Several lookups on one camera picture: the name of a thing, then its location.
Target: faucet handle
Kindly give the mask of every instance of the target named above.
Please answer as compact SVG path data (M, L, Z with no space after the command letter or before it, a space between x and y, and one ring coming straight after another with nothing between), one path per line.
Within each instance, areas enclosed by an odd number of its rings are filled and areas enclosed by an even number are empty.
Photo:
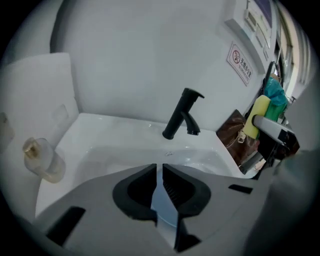
M201 97L203 99L205 98L205 96L203 96L201 93L190 88L184 88L182 97L192 98L194 101L196 101L198 97Z

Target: wall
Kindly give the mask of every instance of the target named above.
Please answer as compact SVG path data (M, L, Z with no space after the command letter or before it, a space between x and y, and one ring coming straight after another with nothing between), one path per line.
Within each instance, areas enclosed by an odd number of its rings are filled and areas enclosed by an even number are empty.
M15 214L32 221L40 178L25 167L22 146L34 137L46 138L55 148L78 117L69 55L15 61L0 70L0 88L0 113L6 115L0 123L1 192ZM3 132L3 123L12 132Z
M285 25L288 29L291 44L292 44L292 74L290 78L289 85L285 91L287 97L291 98L295 85L297 83L298 75L299 75L299 65L300 65L300 48L299 48L299 39L295 27L295 23L291 14L288 10L281 4L277 3L281 14L285 19Z
M238 1L244 12L247 1ZM65 0L51 50L70 54L86 113L166 123L188 87L205 96L191 109L199 126L217 130L234 109L245 112L264 77L224 22L234 2ZM248 86L226 61L232 42L254 69Z
M49 139L52 145L56 145L70 126L70 119L57 130L51 122L51 113L48 111L48 108L44 106L39 108L39 106L41 104L50 106L50 103L53 102L57 103L56 106L59 106L58 102L63 101L63 98L60 96L57 99L47 99L44 97L39 100L37 98L38 90L33 91L32 85L28 90L28 86L30 86L30 84L27 84L27 80L30 78L29 75L34 76L35 79L31 84L37 85L37 75L40 74L37 72L39 72L40 68L44 68L43 74L50 72L49 69L52 66L50 66L48 59L43 62L38 69L36 69L35 66L31 66L31 69L28 70L29 74L25 74L25 77L23 77L20 82L19 78L21 77L19 74L21 70L17 72L14 67L28 67L25 62L17 63L16 61L31 56L50 53L51 34L62 1L63 0L43 0L20 25L0 61L0 113L6 113L15 132L15 136L7 149L0 153L1 191L11 209L29 221L32 221L35 217L35 205L40 179L25 169L21 149L22 143L27 139L26 136L41 136ZM44 81L41 87L43 87L44 91L49 89L48 82ZM23 89L27 89L28 93L21 95L19 92L22 92ZM33 107L41 111L36 121L33 115L32 118L27 118L30 117L31 114L31 112L28 112L30 107L32 108L32 104L30 105L31 102L33 102ZM69 111L69 117L73 119L78 112L77 104L73 97L71 97L68 102L70 104L66 104L66 108ZM39 125L39 123L41 124L44 120L45 122L49 121L49 123Z
M320 148L319 81L320 74L316 73L297 101L285 112L299 142L300 152Z
M0 67L26 57L50 53L50 39L63 0L43 0L10 40Z
M285 58L287 55L288 41L287 41L285 30L282 26L281 26L281 47L283 51L283 57Z
M297 83L294 86L292 97L298 99L302 92L310 84L310 81L316 76L320 69L318 55L315 49L311 45L308 36L302 30L300 25L296 25L296 30L298 34L299 41L304 40L303 48L302 43L300 43L300 60L304 57L303 61L300 61L299 73Z

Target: teal plastic bag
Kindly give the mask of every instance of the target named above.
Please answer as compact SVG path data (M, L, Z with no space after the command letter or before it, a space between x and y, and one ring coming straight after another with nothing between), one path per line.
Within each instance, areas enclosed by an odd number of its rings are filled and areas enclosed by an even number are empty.
M288 104L284 89L281 87L280 83L271 76L269 77L269 80L264 88L264 95L267 96L276 106Z

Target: sink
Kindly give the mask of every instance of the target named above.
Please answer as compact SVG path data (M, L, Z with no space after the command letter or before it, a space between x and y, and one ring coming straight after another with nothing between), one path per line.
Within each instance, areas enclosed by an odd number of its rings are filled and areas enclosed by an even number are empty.
M202 172L237 177L243 175L214 131L187 134L181 126L168 140L165 123L81 113L56 147L66 171L56 184L42 180L35 216L78 185L128 168L163 163L196 168Z

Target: sign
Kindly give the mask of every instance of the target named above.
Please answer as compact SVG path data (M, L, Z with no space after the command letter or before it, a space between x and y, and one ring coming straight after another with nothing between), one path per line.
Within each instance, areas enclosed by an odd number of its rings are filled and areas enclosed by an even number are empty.
M239 49L239 47L232 43L231 49L229 52L226 61L233 67L233 69L237 72L239 77L241 77L242 81L247 86L250 82L251 77L253 76L253 69L249 64L247 58Z

